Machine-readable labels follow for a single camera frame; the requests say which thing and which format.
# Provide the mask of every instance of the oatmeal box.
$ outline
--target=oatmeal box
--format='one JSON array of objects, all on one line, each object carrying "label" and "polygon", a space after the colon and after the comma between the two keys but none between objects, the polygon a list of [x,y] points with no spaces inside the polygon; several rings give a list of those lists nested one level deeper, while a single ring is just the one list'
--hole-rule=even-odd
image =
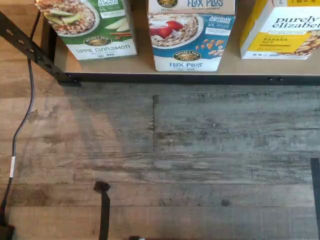
[{"label": "oatmeal box", "polygon": [[320,0],[257,0],[240,38],[243,59],[305,60],[320,47]]},{"label": "oatmeal box", "polygon": [[77,60],[137,54],[128,0],[36,0]]},{"label": "oatmeal box", "polygon": [[217,71],[234,21],[234,0],[149,0],[156,70]]}]

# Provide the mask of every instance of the black strap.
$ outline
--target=black strap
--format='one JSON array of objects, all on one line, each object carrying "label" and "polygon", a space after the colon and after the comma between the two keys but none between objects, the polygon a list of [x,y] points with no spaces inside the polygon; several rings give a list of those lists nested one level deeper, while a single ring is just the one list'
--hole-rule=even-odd
[{"label": "black strap", "polygon": [[107,191],[110,185],[103,181],[96,181],[94,189],[101,194],[101,220],[100,220],[100,235],[99,240],[108,240],[109,234],[109,219],[110,219],[110,198]]},{"label": "black strap", "polygon": [[311,165],[316,224],[318,227],[318,238],[320,239],[320,162],[319,162],[319,158],[311,158],[310,165]]}]

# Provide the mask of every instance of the bowl of oatmeal image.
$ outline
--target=bowl of oatmeal image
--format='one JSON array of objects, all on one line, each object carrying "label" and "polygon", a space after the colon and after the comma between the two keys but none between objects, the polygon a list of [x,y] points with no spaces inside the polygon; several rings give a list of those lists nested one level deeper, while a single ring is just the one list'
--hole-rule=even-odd
[{"label": "bowl of oatmeal image", "polygon": [[191,43],[204,29],[204,21],[197,14],[152,14],[149,16],[149,34],[152,46],[174,49]]},{"label": "bowl of oatmeal image", "polygon": [[62,37],[82,36],[99,25],[99,13],[86,0],[36,0],[35,4]]}]

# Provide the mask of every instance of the tan shelf surface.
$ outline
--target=tan shelf surface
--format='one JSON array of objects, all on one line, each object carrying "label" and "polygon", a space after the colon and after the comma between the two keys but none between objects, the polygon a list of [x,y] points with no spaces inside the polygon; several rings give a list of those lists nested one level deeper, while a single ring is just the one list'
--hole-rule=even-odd
[{"label": "tan shelf surface", "polygon": [[152,46],[148,35],[147,3],[135,1],[133,18],[137,34],[138,55],[110,59],[78,61],[58,38],[55,64],[67,73],[111,74],[197,74],[197,75],[316,75],[320,76],[320,50],[307,60],[241,59],[239,36],[255,0],[240,0],[236,21],[217,73],[158,72],[154,67]]}]

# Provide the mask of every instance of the black cable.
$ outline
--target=black cable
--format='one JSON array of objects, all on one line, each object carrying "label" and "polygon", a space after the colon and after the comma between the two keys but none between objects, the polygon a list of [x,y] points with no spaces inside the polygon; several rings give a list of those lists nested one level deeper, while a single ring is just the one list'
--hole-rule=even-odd
[{"label": "black cable", "polygon": [[[30,34],[30,39],[32,40],[34,35],[35,35],[35,31],[39,22],[39,18],[40,18],[40,14],[41,12],[38,11],[36,18],[35,18],[35,22],[33,24],[32,27],[32,31]],[[16,141],[17,141],[17,137],[18,134],[20,133],[21,129],[23,128],[23,126],[25,125],[27,118],[30,115],[31,109],[34,105],[34,100],[35,100],[35,83],[34,83],[34,75],[32,72],[32,65],[31,65],[31,60],[28,58],[27,59],[28,62],[28,69],[29,69],[29,76],[30,76],[30,88],[31,88],[31,96],[30,96],[30,103],[29,103],[29,107],[25,113],[25,116],[22,120],[22,122],[20,123],[19,127],[17,128],[17,130],[14,133],[13,139],[12,139],[12,158],[11,158],[11,168],[10,168],[10,177],[9,177],[9,182],[6,186],[6,190],[5,190],[5,194],[1,203],[1,207],[0,207],[0,213],[4,214],[5,210],[6,210],[6,205],[7,205],[7,198],[10,192],[10,188],[11,188],[11,184],[14,178],[14,171],[15,171],[15,162],[16,162]]]}]

